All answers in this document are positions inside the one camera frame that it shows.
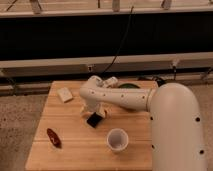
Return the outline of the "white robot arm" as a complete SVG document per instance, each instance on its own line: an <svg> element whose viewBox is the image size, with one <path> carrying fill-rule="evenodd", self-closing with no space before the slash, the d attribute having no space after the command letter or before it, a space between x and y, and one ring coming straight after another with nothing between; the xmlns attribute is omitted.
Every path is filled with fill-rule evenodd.
<svg viewBox="0 0 213 171"><path fill-rule="evenodd" d="M188 87L106 88L100 77L92 76L79 94L90 109L105 102L150 113L152 171L207 171L202 116Z"/></svg>

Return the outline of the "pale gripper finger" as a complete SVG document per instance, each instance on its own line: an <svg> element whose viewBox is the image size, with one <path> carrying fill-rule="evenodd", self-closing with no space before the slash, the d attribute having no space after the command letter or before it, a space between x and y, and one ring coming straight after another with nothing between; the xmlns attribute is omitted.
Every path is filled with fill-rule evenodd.
<svg viewBox="0 0 213 171"><path fill-rule="evenodd" d="M81 116L87 116L88 115L88 108L86 106L83 106L81 108L80 115Z"/></svg>
<svg viewBox="0 0 213 171"><path fill-rule="evenodd" d="M107 111L101 104L98 105L96 113L102 118L105 118L107 116Z"/></svg>

